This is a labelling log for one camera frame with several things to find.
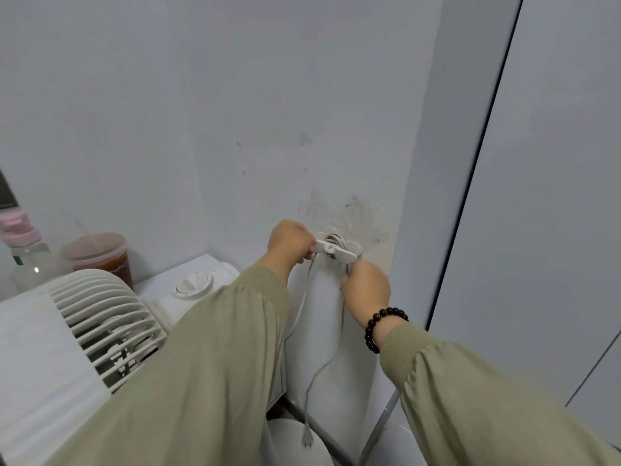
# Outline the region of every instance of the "plastic cup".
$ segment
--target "plastic cup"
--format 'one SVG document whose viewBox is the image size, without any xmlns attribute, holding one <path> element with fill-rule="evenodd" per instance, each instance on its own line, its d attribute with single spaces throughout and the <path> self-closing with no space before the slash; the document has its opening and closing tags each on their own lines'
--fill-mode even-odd
<svg viewBox="0 0 621 466">
<path fill-rule="evenodd" d="M 59 252 L 73 271 L 97 268 L 118 276 L 134 289 L 127 259 L 127 239 L 115 232 L 89 234 L 64 245 Z"/>
</svg>

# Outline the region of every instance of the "ribbed cuff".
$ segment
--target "ribbed cuff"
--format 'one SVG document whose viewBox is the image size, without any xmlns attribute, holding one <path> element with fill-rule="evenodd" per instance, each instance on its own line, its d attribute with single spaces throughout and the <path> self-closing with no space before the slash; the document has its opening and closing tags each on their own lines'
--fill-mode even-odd
<svg viewBox="0 0 621 466">
<path fill-rule="evenodd" d="M 274 306 L 276 317 L 287 321 L 291 312 L 291 295 L 284 281 L 272 270 L 264 266 L 246 268 L 230 285 L 231 288 L 235 286 L 254 289 Z"/>
<path fill-rule="evenodd" d="M 436 342 L 414 324 L 401 324 L 388 332 L 379 352 L 379 364 L 399 391 L 414 368 L 416 354 Z"/>
</svg>

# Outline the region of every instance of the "pink bottle cap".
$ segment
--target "pink bottle cap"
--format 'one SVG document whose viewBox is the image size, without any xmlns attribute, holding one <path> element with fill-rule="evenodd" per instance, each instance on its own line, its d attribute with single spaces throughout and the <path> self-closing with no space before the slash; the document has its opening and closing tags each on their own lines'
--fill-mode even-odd
<svg viewBox="0 0 621 466">
<path fill-rule="evenodd" d="M 30 224 L 28 214 L 21 209 L 0 214 L 0 228 L 9 247 L 25 247 L 41 240 L 41 232 Z"/>
</svg>

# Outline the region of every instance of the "white appliance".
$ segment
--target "white appliance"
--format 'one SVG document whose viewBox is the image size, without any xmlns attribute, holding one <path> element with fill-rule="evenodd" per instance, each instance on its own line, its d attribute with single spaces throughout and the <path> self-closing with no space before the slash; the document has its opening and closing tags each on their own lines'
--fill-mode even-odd
<svg viewBox="0 0 621 466">
<path fill-rule="evenodd" d="M 164 345 L 192 305 L 238 274 L 203 255 L 134 291 L 111 273 L 82 270 L 0 303 L 6 463 L 43 464 Z M 285 389 L 283 368 L 277 373 L 269 406 Z"/>
</svg>

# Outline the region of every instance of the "olive green sleeve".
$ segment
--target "olive green sleeve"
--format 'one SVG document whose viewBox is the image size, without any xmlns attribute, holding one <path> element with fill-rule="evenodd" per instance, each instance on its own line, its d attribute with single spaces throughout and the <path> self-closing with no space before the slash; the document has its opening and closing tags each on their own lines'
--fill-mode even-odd
<svg viewBox="0 0 621 466">
<path fill-rule="evenodd" d="M 195 305 L 47 465 L 254 465 L 290 307 L 271 270 L 245 270 Z"/>
<path fill-rule="evenodd" d="M 380 363 L 429 466 L 621 464 L 565 407 L 412 324 L 387 335 Z"/>
</svg>

